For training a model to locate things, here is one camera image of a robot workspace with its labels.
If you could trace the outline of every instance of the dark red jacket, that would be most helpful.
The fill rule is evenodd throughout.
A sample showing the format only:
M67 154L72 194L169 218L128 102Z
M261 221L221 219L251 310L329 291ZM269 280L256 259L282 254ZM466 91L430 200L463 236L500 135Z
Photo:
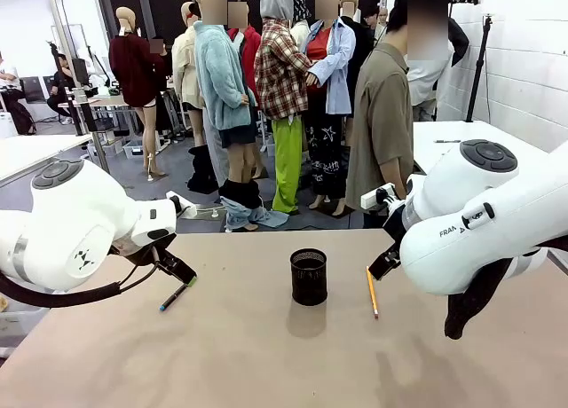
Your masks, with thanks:
M233 28L228 31L229 37L231 40L234 40L234 37L239 32L238 28ZM258 93L256 92L256 85L255 85L255 56L256 51L258 50L258 46L260 46L260 34L252 27L248 26L244 32L244 46L242 47L242 67L244 68L245 72L245 79L247 80L247 85L252 89L255 93L256 104L259 105L258 101Z
M150 53L150 43L134 34L117 36L110 42L110 67L122 88L124 102L140 108L158 94L166 78L163 59Z

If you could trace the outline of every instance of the plaid shirt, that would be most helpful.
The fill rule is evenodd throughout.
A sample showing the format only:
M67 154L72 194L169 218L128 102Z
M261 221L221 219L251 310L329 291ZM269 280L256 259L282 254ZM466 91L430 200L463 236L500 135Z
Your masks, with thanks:
M296 47L287 20L264 19L255 57L255 82L260 108L271 120L308 109L305 74L311 61Z

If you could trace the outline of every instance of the pen holder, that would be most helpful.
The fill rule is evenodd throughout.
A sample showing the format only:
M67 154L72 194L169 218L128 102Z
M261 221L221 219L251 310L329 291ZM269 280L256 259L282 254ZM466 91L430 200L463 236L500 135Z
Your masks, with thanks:
M292 298L303 306L315 306L327 299L327 258L321 251L304 248L290 256Z

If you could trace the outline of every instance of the black pen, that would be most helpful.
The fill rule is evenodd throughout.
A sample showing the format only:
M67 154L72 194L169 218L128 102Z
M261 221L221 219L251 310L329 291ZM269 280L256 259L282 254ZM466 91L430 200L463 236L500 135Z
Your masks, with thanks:
M192 281L188 285L184 284L180 288L178 288L174 294L168 297L168 300L162 303L162 306L160 306L160 311L164 312L189 286L192 286L194 282L195 279L192 279Z

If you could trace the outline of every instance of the mannequin hand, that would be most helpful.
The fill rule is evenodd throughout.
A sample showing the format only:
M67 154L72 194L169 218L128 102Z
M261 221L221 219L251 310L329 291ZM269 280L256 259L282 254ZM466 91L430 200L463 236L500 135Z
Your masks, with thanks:
M306 79L306 83L308 84L308 86L313 86L314 84L318 83L318 77L316 77L314 74L312 73L308 73L307 79Z

